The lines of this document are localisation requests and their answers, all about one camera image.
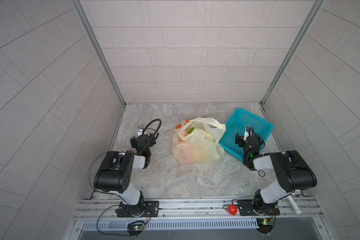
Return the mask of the cream plastic bag orange print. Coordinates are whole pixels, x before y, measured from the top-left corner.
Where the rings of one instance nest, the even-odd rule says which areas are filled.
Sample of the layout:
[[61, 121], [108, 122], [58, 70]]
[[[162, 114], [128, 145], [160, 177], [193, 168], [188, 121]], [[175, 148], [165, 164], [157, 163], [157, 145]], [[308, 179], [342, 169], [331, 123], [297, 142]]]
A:
[[222, 159], [225, 150], [219, 140], [226, 125], [213, 118], [196, 118], [179, 123], [174, 131], [172, 153], [182, 165], [197, 165]]

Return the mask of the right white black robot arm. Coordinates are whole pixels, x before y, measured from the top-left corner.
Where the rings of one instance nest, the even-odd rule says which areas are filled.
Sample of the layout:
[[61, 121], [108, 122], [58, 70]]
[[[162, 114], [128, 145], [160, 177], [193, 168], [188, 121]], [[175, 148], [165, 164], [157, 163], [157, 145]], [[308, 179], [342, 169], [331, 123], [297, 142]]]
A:
[[276, 180], [257, 190], [250, 209], [257, 215], [275, 215], [279, 200], [296, 190], [306, 190], [317, 185], [317, 177], [301, 155], [293, 150], [261, 154], [263, 141], [249, 131], [244, 136], [235, 135], [235, 144], [243, 149], [243, 165], [251, 171], [273, 170]]

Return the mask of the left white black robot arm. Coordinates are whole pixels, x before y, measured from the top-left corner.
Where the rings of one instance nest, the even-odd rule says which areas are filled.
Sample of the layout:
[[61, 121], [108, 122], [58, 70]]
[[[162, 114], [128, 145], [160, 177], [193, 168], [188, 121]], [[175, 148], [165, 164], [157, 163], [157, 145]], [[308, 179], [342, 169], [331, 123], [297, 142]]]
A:
[[109, 151], [105, 154], [93, 180], [95, 190], [115, 195], [122, 201], [116, 209], [118, 218], [157, 217], [158, 201], [145, 201], [144, 194], [132, 184], [133, 169], [146, 169], [151, 161], [150, 147], [156, 144], [158, 134], [142, 134], [130, 139], [138, 152]]

